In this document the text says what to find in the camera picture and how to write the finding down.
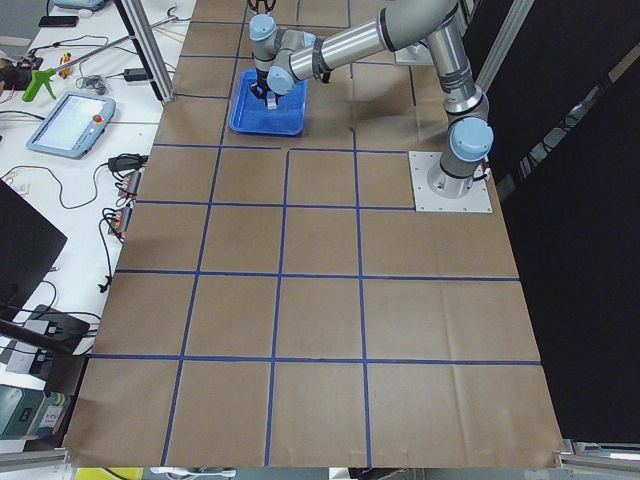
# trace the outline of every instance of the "white table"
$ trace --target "white table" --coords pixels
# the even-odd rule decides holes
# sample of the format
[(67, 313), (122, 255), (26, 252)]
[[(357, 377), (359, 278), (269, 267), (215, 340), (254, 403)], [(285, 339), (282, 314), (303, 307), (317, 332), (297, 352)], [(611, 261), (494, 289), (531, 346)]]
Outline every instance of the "white table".
[[(167, 10), (176, 4), (175, 0), (143, 0), (142, 1), (150, 23), (155, 23), (166, 17)], [(174, 14), (180, 18), (189, 18), (193, 11), (195, 0), (181, 1)], [(68, 10), (54, 8), (53, 14), (69, 14)], [(189, 27), (188, 22), (171, 22), (162, 25), (162, 30), (155, 30), (154, 34), (162, 52), (164, 61), (175, 67), (178, 63), (180, 51), (184, 41), (184, 35)], [(74, 28), (45, 28), (41, 29), (33, 40), (32, 47), (51, 45), (61, 40), (78, 38), (83, 35), (104, 36), (109, 41), (116, 40), (127, 35), (127, 31), (122, 24), (120, 15), (113, 4), (108, 4), (103, 10), (95, 12), (90, 18), (81, 18)], [(106, 40), (99, 38), (85, 38), (76, 42), (77, 44), (103, 44)], [(135, 51), (131, 41), (126, 41), (119, 45), (127, 50)], [(41, 69), (55, 68), (60, 64), (60, 58), (65, 53), (70, 53), (71, 58), (78, 58), (96, 47), (58, 47), (43, 49), (37, 52), (37, 56), (42, 57), (44, 62)], [(125, 68), (140, 68), (142, 63), (137, 55), (124, 52), (117, 48), (111, 48), (91, 57), (82, 64), (82, 72), (88, 75), (104, 75), (105, 77), (122, 73)], [(73, 67), (72, 74), (62, 79), (57, 75), (52, 82), (53, 91), (56, 96), (62, 95), (69, 90), (77, 90), (76, 81), (81, 77), (78, 66)], [(155, 123), (160, 121), (162, 115), (162, 105), (155, 97), (153, 90), (148, 83), (128, 85), (122, 77), (108, 79), (109, 93), (118, 103), (118, 108), (112, 122), (126, 123)], [(41, 88), (33, 102), (25, 103), (21, 99), (21, 92), (16, 92), (14, 97), (1, 105), (2, 110), (27, 110), (41, 116), (46, 116), (53, 106), (53, 100), (49, 93)], [(5, 93), (0, 100), (8, 96)]]
[[(167, 10), (176, 5), (175, 0), (142, 0), (150, 23), (166, 17)], [(195, 0), (180, 0), (178, 9), (174, 12), (180, 18), (189, 18), (195, 6)], [(52, 14), (72, 14), (73, 12), (54, 8)], [(184, 34), (188, 29), (188, 22), (169, 23), (163, 25), (163, 30), (171, 33), (156, 31), (158, 45), (165, 61), (176, 66)], [(32, 47), (49, 45), (53, 42), (82, 35), (106, 36), (110, 41), (127, 34), (115, 5), (109, 3), (107, 7), (94, 13), (90, 18), (80, 19), (75, 28), (42, 29), (32, 43)], [(99, 39), (85, 39), (77, 43), (102, 43)], [(122, 47), (133, 50), (130, 41), (121, 44)], [(72, 58), (77, 58), (93, 50), (94, 47), (59, 47), (38, 52), (44, 58), (42, 68), (56, 67), (62, 54), (69, 52)], [(121, 50), (109, 49), (92, 57), (83, 64), (85, 75), (102, 74), (115, 75), (125, 68), (141, 66), (140, 59)], [(63, 80), (56, 76), (53, 84), (57, 96), (66, 91), (76, 89), (76, 80), (80, 77), (76, 67), (73, 74)], [(124, 79), (109, 80), (110, 92), (108, 96), (116, 101), (116, 113), (106, 128), (105, 134), (98, 140), (93, 149), (79, 160), (42, 154), (28, 150), (25, 144), (34, 133), (39, 122), (31, 117), (18, 115), (0, 116), (0, 175), (4, 175), (18, 165), (46, 166), (50, 168), (64, 185), (63, 201), (66, 205), (76, 205), (90, 199), (94, 194), (92, 176), (95, 168), (107, 161), (109, 157), (121, 153), (148, 154), (153, 145), (155, 132), (162, 115), (162, 105), (156, 99), (150, 85), (128, 85)], [(55, 101), (43, 88), (34, 102), (25, 103), (21, 100), (22, 92), (15, 92), (13, 98), (0, 104), (0, 110), (23, 110), (46, 116)], [(0, 101), (9, 97), (4, 92)], [(58, 201), (59, 187), (54, 179), (44, 170), (19, 169), (13, 172), (14, 187), (28, 193), (23, 196), (32, 206), (53, 223), (68, 240), (55, 263), (56, 271), (50, 272), (46, 280), (52, 282), (58, 290), (58, 300), (53, 305), (60, 311), (88, 311), (97, 315), (102, 314), (107, 294), (99, 291), (98, 283), (104, 283), (107, 275), (107, 259), (104, 245), (98, 232), (98, 222), (104, 207), (115, 207), (118, 190), (114, 186), (114, 179), (106, 167), (97, 175), (98, 197), (85, 207), (65, 210)], [(120, 254), (119, 241), (105, 235), (107, 248), (115, 265)], [(34, 292), (25, 309), (33, 309), (38, 304), (49, 304), (53, 289), (41, 284)], [(16, 321), (23, 321), (29, 313), (21, 312)], [(89, 322), (96, 320), (83, 317)], [(92, 339), (84, 339), (76, 352), (83, 352), (91, 346)], [(0, 338), (0, 345), (6, 345), (8, 339)], [(0, 365), (0, 382), (28, 388), (42, 389), (44, 382), (29, 375), (7, 373), (4, 365)], [(21, 451), (24, 442), (0, 442), (0, 452)]]

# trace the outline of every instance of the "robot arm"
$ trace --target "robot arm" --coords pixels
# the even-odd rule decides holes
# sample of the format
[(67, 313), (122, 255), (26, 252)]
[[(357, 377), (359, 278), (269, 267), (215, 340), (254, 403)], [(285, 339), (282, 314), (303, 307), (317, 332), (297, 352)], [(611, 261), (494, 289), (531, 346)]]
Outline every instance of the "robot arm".
[(278, 28), (271, 16), (256, 15), (249, 24), (258, 71), (254, 94), (259, 98), (266, 98), (269, 91), (286, 95), (295, 82), (310, 77), (326, 83), (330, 72), (340, 66), (426, 38), (446, 94), (444, 109), (449, 119), (448, 148), (437, 171), (430, 172), (430, 184), (442, 196), (461, 197), (491, 148), (493, 132), (486, 123), (488, 102), (473, 81), (455, 25), (456, 9), (456, 0), (398, 0), (377, 18), (325, 39)]

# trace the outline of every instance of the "silver cylinder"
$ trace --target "silver cylinder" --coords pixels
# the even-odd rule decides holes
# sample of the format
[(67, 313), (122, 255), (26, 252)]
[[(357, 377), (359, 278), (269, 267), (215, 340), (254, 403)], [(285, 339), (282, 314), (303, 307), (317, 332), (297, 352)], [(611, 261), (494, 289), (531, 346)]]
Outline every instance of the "silver cylinder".
[(384, 21), (394, 49), (400, 50), (425, 38), (456, 6), (456, 0), (398, 0), (391, 4), (385, 9)]
[(445, 109), (459, 113), (473, 108), (482, 98), (471, 74), (460, 32), (452, 18), (427, 37), (442, 90), (447, 95)]
[(429, 188), (441, 197), (456, 199), (464, 197), (469, 192), (473, 178), (450, 177), (442, 171), (440, 162), (436, 162), (427, 172), (427, 183)]
[[(325, 64), (333, 70), (385, 49), (378, 21), (370, 20), (326, 38), (321, 53)], [(290, 67), (296, 79), (304, 80), (313, 76), (312, 59), (313, 47), (291, 54)]]

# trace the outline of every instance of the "power adapter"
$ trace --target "power adapter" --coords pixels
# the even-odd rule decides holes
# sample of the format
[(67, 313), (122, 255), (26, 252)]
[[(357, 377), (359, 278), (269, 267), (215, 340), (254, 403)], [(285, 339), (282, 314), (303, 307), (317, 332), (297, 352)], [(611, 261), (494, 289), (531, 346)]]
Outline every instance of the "power adapter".
[(149, 76), (144, 68), (125, 68), (122, 75), (127, 82), (149, 80)]
[(149, 155), (139, 153), (123, 153), (117, 157), (111, 157), (107, 161), (109, 170), (112, 172), (122, 172), (123, 170), (139, 170), (144, 167), (149, 159)]
[(129, 227), (129, 222), (131, 221), (132, 213), (133, 208), (129, 206), (116, 210), (113, 218), (109, 220), (109, 224), (111, 225), (109, 235), (117, 235), (120, 238), (124, 238), (125, 232)]
[(138, 188), (140, 187), (140, 181), (142, 180), (142, 174), (138, 170), (127, 173), (122, 180), (122, 186), (118, 196), (120, 198), (135, 197), (138, 194)]

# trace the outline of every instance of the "yellow object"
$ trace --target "yellow object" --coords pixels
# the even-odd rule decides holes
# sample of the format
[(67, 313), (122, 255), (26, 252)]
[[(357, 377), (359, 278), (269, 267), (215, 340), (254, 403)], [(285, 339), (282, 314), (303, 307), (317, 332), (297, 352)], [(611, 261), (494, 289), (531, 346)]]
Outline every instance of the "yellow object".
[[(143, 468), (109, 468), (113, 473), (127, 480), (140, 480), (144, 472)], [(109, 475), (102, 468), (79, 468), (76, 470), (75, 480), (114, 480), (116, 477)]]
[[(70, 53), (65, 53), (62, 58), (60, 59), (60, 65), (64, 65), (65, 63), (69, 62), (71, 60), (71, 54)], [(65, 68), (63, 70), (60, 70), (58, 72), (58, 75), (60, 75), (60, 77), (62, 78), (67, 78), (69, 75), (71, 75), (71, 67), (69, 68)]]

